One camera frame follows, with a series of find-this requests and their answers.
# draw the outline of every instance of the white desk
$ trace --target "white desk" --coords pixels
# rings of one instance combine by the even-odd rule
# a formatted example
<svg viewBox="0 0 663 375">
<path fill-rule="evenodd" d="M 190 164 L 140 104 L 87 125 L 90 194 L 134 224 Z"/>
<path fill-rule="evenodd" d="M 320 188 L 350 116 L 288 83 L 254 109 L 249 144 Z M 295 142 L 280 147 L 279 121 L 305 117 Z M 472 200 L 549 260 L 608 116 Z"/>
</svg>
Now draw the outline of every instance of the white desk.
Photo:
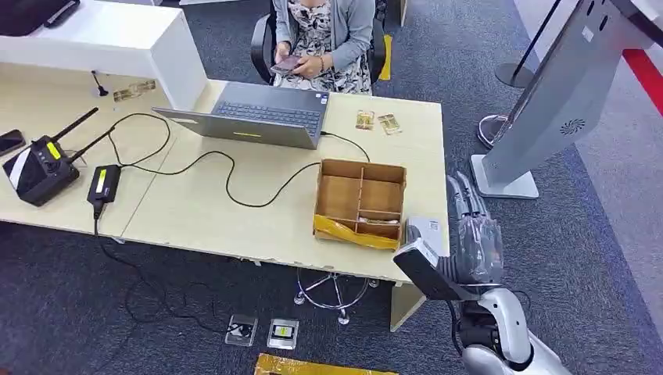
<svg viewBox="0 0 663 375">
<path fill-rule="evenodd" d="M 108 77 L 114 84 L 136 78 Z M 150 113 L 152 106 L 167 103 L 155 90 L 125 102 L 96 96 L 96 87 L 82 72 L 37 69 L 0 64 L 0 132 L 13 128 L 28 140 L 55 134 L 98 106 L 99 112 L 62 139 L 65 149 L 79 149 L 132 112 Z M 225 83 L 211 80 L 195 110 L 209 112 Z M 355 129 L 357 110 L 376 115 L 394 113 L 403 133 L 387 136 L 376 124 L 373 131 Z M 231 191 L 245 202 L 265 202 L 301 166 L 323 158 L 364 160 L 354 145 L 323 137 L 318 150 L 258 145 L 200 137 L 176 123 L 164 151 L 143 166 L 161 171 L 178 170 L 206 151 L 222 150 L 237 166 Z M 448 244 L 446 182 L 443 162 L 440 104 L 389 98 L 333 94 L 325 117 L 326 131 L 352 139 L 364 147 L 376 163 L 407 168 L 403 212 L 431 216 L 443 225 Z M 138 117 L 113 132 L 124 161 L 139 159 L 161 145 L 163 123 Z M 0 158 L 3 163 L 10 156 Z M 92 207 L 85 200 L 96 166 L 116 162 L 108 141 L 87 155 L 81 177 L 41 208 L 20 201 L 10 183 L 0 183 L 0 220 L 60 230 L 91 233 Z M 228 255 L 257 262 L 279 263 L 316 270 L 395 281 L 392 322 L 395 330 L 425 298 L 393 263 L 391 251 L 362 248 L 313 236 L 313 210 L 317 169 L 301 173 L 270 206 L 250 209 L 232 203 L 224 191 L 230 162 L 219 155 L 195 164 L 187 172 L 155 177 L 141 170 L 125 169 L 116 201 L 106 206 L 100 232 L 105 236 L 173 248 Z"/>
<path fill-rule="evenodd" d="M 211 81 L 198 107 L 209 112 L 223 87 L 224 82 Z M 373 131 L 356 129 L 360 109 L 372 110 L 376 116 L 394 113 L 403 133 L 386 135 L 379 124 Z M 443 243 L 448 245 L 440 104 L 332 94 L 323 130 L 355 141 L 375 163 L 406 167 L 405 217 L 438 219 L 443 224 Z M 238 200 L 252 204 L 266 202 L 295 171 L 308 163 L 324 158 L 364 161 L 355 146 L 333 137 L 323 137 L 318 150 L 311 151 L 201 137 L 184 129 L 160 170 L 179 170 L 212 150 L 221 150 L 235 159 L 231 193 Z M 225 193 L 230 165 L 222 155 L 211 155 L 181 175 L 156 177 L 122 238 L 410 283 L 392 261 L 391 251 L 317 240 L 312 235 L 317 168 L 302 172 L 272 205 L 251 209 L 235 204 Z M 397 288 L 394 293 L 410 288 Z M 406 294 L 414 300 L 404 309 L 407 312 L 422 299 L 418 291 Z"/>
</svg>

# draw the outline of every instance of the power adapter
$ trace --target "power adapter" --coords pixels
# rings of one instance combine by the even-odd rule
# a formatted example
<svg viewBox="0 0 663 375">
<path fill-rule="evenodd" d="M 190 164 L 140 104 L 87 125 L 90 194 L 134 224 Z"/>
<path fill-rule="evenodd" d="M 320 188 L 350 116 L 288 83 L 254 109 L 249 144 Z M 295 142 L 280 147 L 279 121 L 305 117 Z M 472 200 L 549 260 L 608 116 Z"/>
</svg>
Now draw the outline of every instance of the power adapter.
<svg viewBox="0 0 663 375">
<path fill-rule="evenodd" d="M 120 166 L 112 164 L 109 166 L 98 166 L 92 176 L 88 202 L 95 208 L 95 220 L 102 214 L 106 203 L 115 201 L 117 184 L 120 183 Z"/>
</svg>

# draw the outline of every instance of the phone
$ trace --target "phone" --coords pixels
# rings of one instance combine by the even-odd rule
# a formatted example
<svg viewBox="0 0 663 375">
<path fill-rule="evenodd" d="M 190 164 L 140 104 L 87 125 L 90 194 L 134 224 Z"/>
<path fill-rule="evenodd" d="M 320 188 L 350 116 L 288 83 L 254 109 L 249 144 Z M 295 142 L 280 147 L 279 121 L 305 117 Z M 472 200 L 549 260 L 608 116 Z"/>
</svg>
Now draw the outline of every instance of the phone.
<svg viewBox="0 0 663 375">
<path fill-rule="evenodd" d="M 18 129 L 0 135 L 0 156 L 10 153 L 25 145 L 25 138 Z"/>
<path fill-rule="evenodd" d="M 291 55 L 283 59 L 280 63 L 271 67 L 271 71 L 279 74 L 288 74 L 299 66 L 299 59 L 302 56 Z"/>
</svg>

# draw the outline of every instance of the gray laptop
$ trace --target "gray laptop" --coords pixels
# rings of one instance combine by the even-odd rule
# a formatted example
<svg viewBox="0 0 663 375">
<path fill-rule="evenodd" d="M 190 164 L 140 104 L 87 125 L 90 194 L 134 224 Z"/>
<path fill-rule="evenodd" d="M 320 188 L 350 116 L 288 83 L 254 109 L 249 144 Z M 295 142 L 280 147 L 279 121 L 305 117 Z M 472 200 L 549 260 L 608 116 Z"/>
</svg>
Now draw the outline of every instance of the gray laptop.
<svg viewBox="0 0 663 375">
<path fill-rule="evenodd" d="M 211 113 L 152 108 L 212 138 L 315 149 L 329 93 L 229 82 Z"/>
</svg>

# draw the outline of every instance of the plastic wrap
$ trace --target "plastic wrap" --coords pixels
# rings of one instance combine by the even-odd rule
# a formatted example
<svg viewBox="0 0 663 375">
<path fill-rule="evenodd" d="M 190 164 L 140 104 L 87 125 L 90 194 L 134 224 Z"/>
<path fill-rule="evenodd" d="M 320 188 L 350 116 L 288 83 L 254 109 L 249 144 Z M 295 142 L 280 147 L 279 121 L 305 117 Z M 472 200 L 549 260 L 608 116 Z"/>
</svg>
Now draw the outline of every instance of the plastic wrap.
<svg viewBox="0 0 663 375">
<path fill-rule="evenodd" d="M 276 355 L 260 354 L 254 375 L 398 375 L 381 371 L 350 369 L 308 363 L 294 359 L 277 357 Z"/>
<path fill-rule="evenodd" d="M 502 278 L 502 231 L 487 216 L 460 220 L 458 234 L 465 271 L 477 284 L 499 283 Z"/>
</svg>

